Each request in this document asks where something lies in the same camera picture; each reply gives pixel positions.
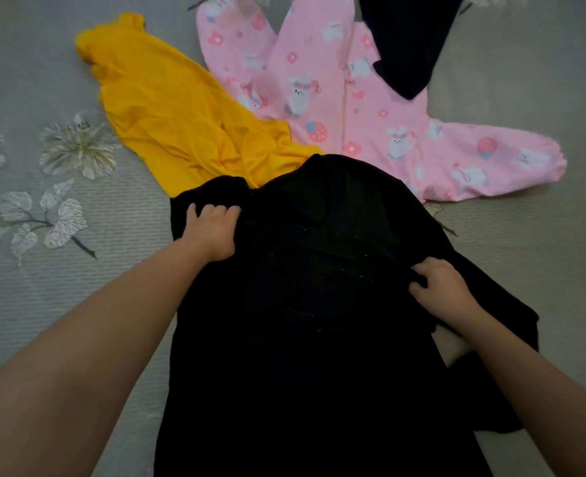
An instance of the clothing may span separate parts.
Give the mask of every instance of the clothing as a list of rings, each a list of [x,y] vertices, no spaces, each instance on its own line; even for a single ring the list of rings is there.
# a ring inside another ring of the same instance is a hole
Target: clothing
[[[359,0],[381,56],[375,71],[412,100],[432,78],[463,0]]]
[[[536,349],[537,315],[457,253],[403,183],[338,155],[260,189],[218,177],[171,200],[175,239],[191,203],[242,213],[235,255],[209,264],[178,309],[155,475],[489,474],[472,428],[521,424],[475,354],[445,368],[435,320],[408,293],[411,280],[425,284],[410,267],[448,260]]]
[[[277,36],[252,0],[220,0],[199,8],[198,35],[213,76],[258,117],[287,121],[297,142],[373,164],[422,201],[559,180],[567,163],[552,139],[444,123],[427,115],[426,91],[396,94],[372,69],[373,36],[354,11],[353,0],[294,0]]]
[[[147,34],[140,15],[82,32],[77,49],[101,83],[114,130],[169,196],[224,174],[259,187],[320,152],[291,142],[286,122],[258,120],[197,63]]]

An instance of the hand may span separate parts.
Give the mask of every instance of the hand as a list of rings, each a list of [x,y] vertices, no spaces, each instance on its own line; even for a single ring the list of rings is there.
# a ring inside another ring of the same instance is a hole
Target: hand
[[[408,290],[431,315],[459,330],[468,319],[484,313],[463,276],[448,261],[428,257],[413,269],[427,278],[428,288],[412,282]]]
[[[213,206],[207,204],[196,215],[196,205],[187,209],[187,225],[182,239],[201,247],[207,262],[222,261],[236,251],[233,235],[240,215],[240,207]]]

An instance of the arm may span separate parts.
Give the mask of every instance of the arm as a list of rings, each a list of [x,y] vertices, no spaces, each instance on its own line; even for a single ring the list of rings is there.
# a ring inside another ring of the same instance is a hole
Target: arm
[[[479,354],[557,476],[586,476],[586,390],[486,313],[447,261],[414,268],[428,288],[410,293]]]
[[[234,252],[240,208],[195,205],[183,237],[76,306],[0,369],[0,476],[89,476],[196,275]]]

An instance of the black fabric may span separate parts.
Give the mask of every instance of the black fabric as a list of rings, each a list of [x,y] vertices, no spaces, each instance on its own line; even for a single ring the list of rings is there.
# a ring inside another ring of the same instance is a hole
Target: black fabric
[[[463,0],[359,0],[381,60],[375,71],[412,100],[432,78],[434,65]]]
[[[236,254],[209,264],[178,310],[155,475],[490,474],[471,425],[520,423],[480,360],[446,369],[409,268],[447,259],[534,348],[537,316],[459,255],[402,182],[332,155],[260,189],[218,177],[171,200],[175,239],[192,202],[242,213]]]

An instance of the yellow garment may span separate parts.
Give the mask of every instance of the yellow garment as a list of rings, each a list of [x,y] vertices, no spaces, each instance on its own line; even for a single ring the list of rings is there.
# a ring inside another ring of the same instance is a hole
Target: yellow garment
[[[222,175],[259,187],[322,153],[292,142],[286,122],[258,120],[144,23],[124,13],[82,32],[77,50],[92,63],[114,130],[170,197]]]

